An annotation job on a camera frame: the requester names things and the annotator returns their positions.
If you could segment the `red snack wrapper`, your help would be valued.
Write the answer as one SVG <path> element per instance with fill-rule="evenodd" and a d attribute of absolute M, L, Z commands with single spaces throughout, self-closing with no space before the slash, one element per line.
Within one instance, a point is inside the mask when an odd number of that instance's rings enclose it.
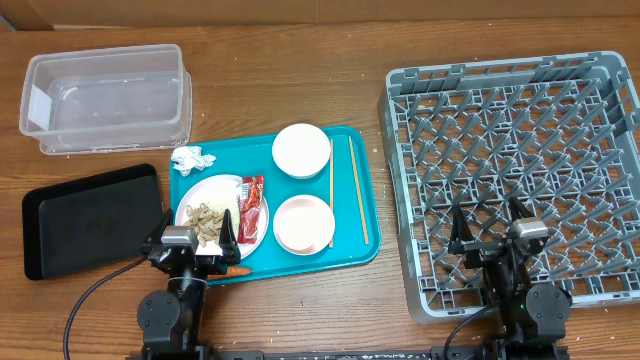
<path fill-rule="evenodd" d="M 237 241 L 240 244 L 254 244 L 257 241 L 263 193 L 263 176 L 244 177 L 239 184 L 240 225 Z"/>

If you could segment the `pink bowl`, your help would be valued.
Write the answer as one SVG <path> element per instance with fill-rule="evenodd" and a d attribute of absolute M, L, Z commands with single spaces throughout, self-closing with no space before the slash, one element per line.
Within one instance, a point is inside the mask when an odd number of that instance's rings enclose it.
<path fill-rule="evenodd" d="M 329 245 L 336 230 L 330 206 L 312 195 L 296 195 L 275 212 L 273 232 L 278 243 L 294 255 L 319 253 Z"/>

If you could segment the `white cup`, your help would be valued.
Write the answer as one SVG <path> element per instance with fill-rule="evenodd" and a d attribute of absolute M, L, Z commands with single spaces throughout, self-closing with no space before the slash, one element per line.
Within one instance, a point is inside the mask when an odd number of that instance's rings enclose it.
<path fill-rule="evenodd" d="M 297 123 L 282 129 L 272 144 L 276 166 L 296 179 L 308 179 L 319 174 L 329 162 L 331 145 L 320 128 Z"/>

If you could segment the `teal serving tray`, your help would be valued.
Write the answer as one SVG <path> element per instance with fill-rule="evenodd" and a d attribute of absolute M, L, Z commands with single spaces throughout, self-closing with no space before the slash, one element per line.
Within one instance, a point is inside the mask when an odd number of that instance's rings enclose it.
<path fill-rule="evenodd" d="M 241 247 L 249 274 L 212 280 L 221 286 L 363 265 L 381 246 L 366 149 L 361 134 L 348 126 L 328 127 L 333 161 L 317 175 L 296 179 L 272 157 L 272 135 L 200 143 L 214 164 L 183 176 L 169 170 L 170 204 L 175 222 L 186 221 L 187 207 L 224 202 L 235 180 L 260 175 L 266 207 L 260 234 Z"/>

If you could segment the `grey dishwasher rack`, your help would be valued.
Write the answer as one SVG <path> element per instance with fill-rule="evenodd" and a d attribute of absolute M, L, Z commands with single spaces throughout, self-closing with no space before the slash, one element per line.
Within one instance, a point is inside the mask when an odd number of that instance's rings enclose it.
<path fill-rule="evenodd" d="M 378 102 L 408 310 L 422 324 L 488 300 L 448 250 L 459 205 L 499 239 L 518 198 L 550 231 L 528 271 L 576 307 L 639 298 L 639 97 L 613 51 L 399 68 Z"/>

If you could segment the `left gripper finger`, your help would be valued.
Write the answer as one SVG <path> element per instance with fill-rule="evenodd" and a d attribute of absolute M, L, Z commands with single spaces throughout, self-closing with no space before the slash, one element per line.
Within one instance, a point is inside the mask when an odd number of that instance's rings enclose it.
<path fill-rule="evenodd" d="M 237 247 L 237 240 L 232 223 L 232 215 L 229 209 L 226 209 L 224 211 L 218 245 L 222 249 L 231 249 L 232 247 Z"/>
<path fill-rule="evenodd" d="M 152 230 L 152 232 L 148 236 L 147 243 L 148 244 L 160 243 L 164 230 L 168 226 L 172 226 L 173 223 L 174 223 L 174 211 L 171 208 L 169 208 L 164 213 L 160 223 Z"/>

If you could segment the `wooden chopstick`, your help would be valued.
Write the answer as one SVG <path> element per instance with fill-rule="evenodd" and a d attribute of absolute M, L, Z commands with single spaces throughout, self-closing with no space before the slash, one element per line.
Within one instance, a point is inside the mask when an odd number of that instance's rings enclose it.
<path fill-rule="evenodd" d="M 358 207 L 359 207 L 359 213 L 360 213 L 360 219 L 361 219 L 361 226 L 362 226 L 362 231 L 363 231 L 364 243 L 365 243 L 366 246 L 369 246 L 369 244 L 370 244 L 369 234 L 368 234 L 368 228 L 367 228 L 367 223 L 366 223 L 366 217 L 365 217 L 365 213 L 364 213 L 364 205 L 363 205 L 362 192 L 361 192 L 361 186 L 360 186 L 359 172 L 358 172 L 358 167 L 357 167 L 357 159 L 356 159 L 356 155 L 355 155 L 355 148 L 354 148 L 352 137 L 349 137 L 349 149 L 350 149 L 350 156 L 351 156 L 351 163 L 352 163 L 352 170 L 353 170 L 353 178 L 354 178 L 354 184 L 355 184 L 355 188 L 356 188 L 356 194 L 357 194 L 357 200 L 358 200 Z"/>
<path fill-rule="evenodd" d="M 329 206 L 334 214 L 334 141 L 330 139 L 330 158 L 329 158 Z M 329 248 L 334 247 L 334 237 L 329 242 Z"/>

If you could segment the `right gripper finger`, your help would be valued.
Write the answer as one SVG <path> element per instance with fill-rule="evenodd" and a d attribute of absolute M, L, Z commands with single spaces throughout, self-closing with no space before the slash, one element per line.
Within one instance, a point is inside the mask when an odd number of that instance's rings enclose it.
<path fill-rule="evenodd" d="M 512 222 L 533 216 L 533 213 L 524 206 L 517 196 L 511 196 L 508 199 L 508 204 Z"/>
<path fill-rule="evenodd" d="M 462 208 L 458 204 L 454 204 L 451 211 L 452 232 L 450 236 L 450 242 L 454 244 L 472 241 L 473 235 L 467 223 L 466 216 L 462 211 Z"/>

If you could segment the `clear plastic bin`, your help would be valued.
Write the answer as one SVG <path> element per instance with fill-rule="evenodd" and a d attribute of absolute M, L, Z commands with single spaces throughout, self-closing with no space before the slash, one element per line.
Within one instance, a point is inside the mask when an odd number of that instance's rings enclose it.
<path fill-rule="evenodd" d="M 188 143 L 192 81 L 179 46 L 43 54 L 27 67 L 19 130 L 46 155 Z"/>

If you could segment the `white tissue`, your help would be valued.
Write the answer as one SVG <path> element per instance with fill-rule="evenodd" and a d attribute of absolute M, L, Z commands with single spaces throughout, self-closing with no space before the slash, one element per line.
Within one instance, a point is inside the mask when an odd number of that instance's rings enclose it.
<path fill-rule="evenodd" d="M 193 169 L 202 171 L 214 164 L 216 157 L 211 154 L 203 154 L 200 146 L 182 146 L 176 148 L 170 157 L 173 168 L 181 176 L 188 176 Z"/>

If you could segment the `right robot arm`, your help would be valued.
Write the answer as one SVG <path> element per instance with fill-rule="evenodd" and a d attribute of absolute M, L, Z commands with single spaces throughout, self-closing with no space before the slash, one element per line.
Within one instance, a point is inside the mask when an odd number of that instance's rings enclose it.
<path fill-rule="evenodd" d="M 566 290 L 551 284 L 534 284 L 527 262 L 544 250 L 549 229 L 516 197 L 509 199 L 511 224 L 494 242 L 473 239 L 459 205 L 451 209 L 452 231 L 448 250 L 464 257 L 467 269 L 480 269 L 490 300 L 467 317 L 448 336 L 442 349 L 431 350 L 443 359 L 567 359 L 568 350 L 557 342 L 566 336 L 566 322 L 573 304 Z M 488 337 L 479 346 L 451 345 L 469 323 L 495 310 L 504 333 Z"/>

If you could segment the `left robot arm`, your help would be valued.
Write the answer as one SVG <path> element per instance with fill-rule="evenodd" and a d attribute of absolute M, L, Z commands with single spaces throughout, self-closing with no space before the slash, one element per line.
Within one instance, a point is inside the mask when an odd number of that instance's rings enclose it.
<path fill-rule="evenodd" d="M 233 233 L 231 213 L 222 219 L 220 255 L 199 255 L 195 230 L 173 224 L 168 210 L 141 247 L 151 266 L 169 276 L 165 290 L 154 291 L 139 304 L 137 321 L 143 331 L 143 359 L 215 359 L 212 346 L 199 339 L 208 277 L 225 275 L 241 253 Z"/>

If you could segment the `peanut shells pile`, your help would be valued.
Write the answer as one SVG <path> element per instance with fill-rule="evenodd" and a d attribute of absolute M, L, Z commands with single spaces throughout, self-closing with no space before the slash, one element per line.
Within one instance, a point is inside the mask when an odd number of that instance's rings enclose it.
<path fill-rule="evenodd" d="M 188 205 L 186 216 L 184 225 L 194 228 L 201 247 L 219 243 L 224 219 L 223 211 L 218 211 L 208 203 L 201 203 L 198 206 Z"/>

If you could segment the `black tray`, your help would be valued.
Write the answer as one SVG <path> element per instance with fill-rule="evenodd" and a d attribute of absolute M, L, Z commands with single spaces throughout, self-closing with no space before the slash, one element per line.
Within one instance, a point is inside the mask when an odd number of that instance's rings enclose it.
<path fill-rule="evenodd" d="M 25 276 L 50 279 L 139 256 L 163 215 L 150 164 L 34 189 L 22 200 Z"/>

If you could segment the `orange carrot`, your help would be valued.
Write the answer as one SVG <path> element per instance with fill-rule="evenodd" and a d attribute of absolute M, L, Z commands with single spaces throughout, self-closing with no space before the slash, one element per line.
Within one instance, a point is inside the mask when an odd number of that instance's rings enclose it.
<path fill-rule="evenodd" d="M 208 276 L 208 279 L 217 280 L 217 279 L 224 279 L 224 278 L 231 278 L 231 277 L 239 277 L 239 276 L 250 275 L 251 273 L 252 273 L 252 270 L 248 267 L 228 266 L 225 274 L 211 274 Z"/>

